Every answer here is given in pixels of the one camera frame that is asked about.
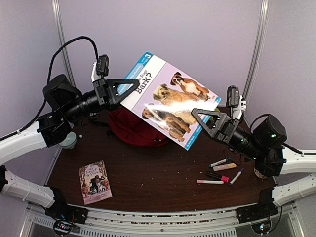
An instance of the book cover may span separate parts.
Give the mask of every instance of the book cover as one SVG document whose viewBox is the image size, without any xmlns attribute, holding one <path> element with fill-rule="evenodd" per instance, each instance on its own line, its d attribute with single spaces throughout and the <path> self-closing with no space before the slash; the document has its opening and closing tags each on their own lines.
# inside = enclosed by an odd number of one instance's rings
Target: book cover
<svg viewBox="0 0 316 237">
<path fill-rule="evenodd" d="M 79 169 L 84 205 L 112 197 L 103 160 Z"/>
<path fill-rule="evenodd" d="M 138 79 L 140 85 L 121 104 L 186 150 L 202 130 L 192 109 L 213 111 L 221 101 L 210 89 L 149 52 L 125 79 Z M 118 93 L 129 87 L 120 85 Z M 201 118 L 207 122 L 210 116 Z"/>
</svg>

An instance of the white wall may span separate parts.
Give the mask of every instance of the white wall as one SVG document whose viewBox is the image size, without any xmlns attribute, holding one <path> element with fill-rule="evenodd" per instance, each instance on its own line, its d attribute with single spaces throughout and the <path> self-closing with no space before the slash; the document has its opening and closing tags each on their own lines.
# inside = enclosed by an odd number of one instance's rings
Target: white wall
<svg viewBox="0 0 316 237">
<path fill-rule="evenodd" d="M 110 58 L 111 77 L 124 78 L 149 51 L 205 84 L 224 104 L 228 86 L 245 85 L 261 1 L 67 0 L 60 9 L 66 40 L 95 40 Z M 68 53 L 76 86 L 91 90 L 92 47 L 79 42 Z"/>
<path fill-rule="evenodd" d="M 28 123 L 39 110 L 51 56 L 59 48 L 51 1 L 0 2 L 0 137 Z M 53 76 L 65 73 L 61 58 Z M 31 152 L 8 162 L 15 174 L 44 184 L 56 147 Z M 0 195 L 0 236 L 18 234 L 26 204 Z"/>
<path fill-rule="evenodd" d="M 286 127 L 287 143 L 316 148 L 316 1 L 272 1 L 264 49 L 246 118 L 270 113 Z M 282 184 L 302 177 L 281 176 Z M 297 202 L 306 236 L 316 233 L 316 196 Z"/>
</svg>

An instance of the dark wooden tabletop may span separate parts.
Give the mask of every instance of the dark wooden tabletop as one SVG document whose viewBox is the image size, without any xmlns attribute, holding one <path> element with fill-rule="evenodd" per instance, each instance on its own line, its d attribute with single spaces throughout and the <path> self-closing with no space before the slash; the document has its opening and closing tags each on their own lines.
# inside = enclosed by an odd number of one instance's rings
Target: dark wooden tabletop
<svg viewBox="0 0 316 237">
<path fill-rule="evenodd" d="M 101 113 L 103 120 L 106 112 Z M 71 150 L 63 150 L 48 185 L 60 188 L 68 203 L 82 205 L 79 168 L 103 160 L 113 198 L 88 205 L 122 211 L 169 212 L 208 210 L 255 203 L 262 189 L 273 187 L 272 178 L 261 180 L 253 172 L 254 162 L 218 173 L 233 178 L 242 167 L 243 174 L 229 186 L 197 184 L 211 163 L 224 159 L 227 147 L 208 139 L 202 132 L 189 151 L 170 141 L 159 148 L 139 148 L 107 136 L 107 128 L 76 126 L 82 135 Z M 239 163 L 239 155 L 229 150 L 225 155 Z"/>
</svg>

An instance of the white marker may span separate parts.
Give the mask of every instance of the white marker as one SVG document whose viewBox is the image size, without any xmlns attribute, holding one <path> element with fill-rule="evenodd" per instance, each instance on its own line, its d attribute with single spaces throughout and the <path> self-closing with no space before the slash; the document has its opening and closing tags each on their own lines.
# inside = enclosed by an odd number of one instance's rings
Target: white marker
<svg viewBox="0 0 316 237">
<path fill-rule="evenodd" d="M 242 172 L 243 172 L 243 168 L 241 169 L 241 171 L 239 171 L 238 173 L 237 173 L 237 175 L 233 178 L 233 180 L 229 183 L 229 186 L 230 185 L 233 185 L 233 183 L 236 181 L 236 179 L 242 174 Z"/>
<path fill-rule="evenodd" d="M 218 162 L 216 162 L 216 163 L 214 163 L 214 164 L 210 164 L 209 167 L 212 168 L 212 167 L 214 167 L 214 166 L 217 166 L 217 165 L 219 165 L 219 164 L 228 162 L 228 161 L 230 161 L 230 160 L 231 160 L 231 158 L 228 157 L 227 159 L 223 159 L 223 160 L 220 160 L 220 161 L 218 161 Z"/>
<path fill-rule="evenodd" d="M 197 180 L 198 184 L 223 184 L 224 181 L 213 181 L 213 180 Z"/>
</svg>

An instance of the marker cap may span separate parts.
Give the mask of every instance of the marker cap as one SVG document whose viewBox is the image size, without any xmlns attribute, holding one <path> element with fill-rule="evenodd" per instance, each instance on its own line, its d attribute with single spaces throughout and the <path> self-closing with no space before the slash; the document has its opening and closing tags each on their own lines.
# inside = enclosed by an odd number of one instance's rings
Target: marker cap
<svg viewBox="0 0 316 237">
<path fill-rule="evenodd" d="M 225 183 L 228 183 L 229 182 L 229 177 L 222 176 L 221 180 L 224 181 Z"/>
</svg>

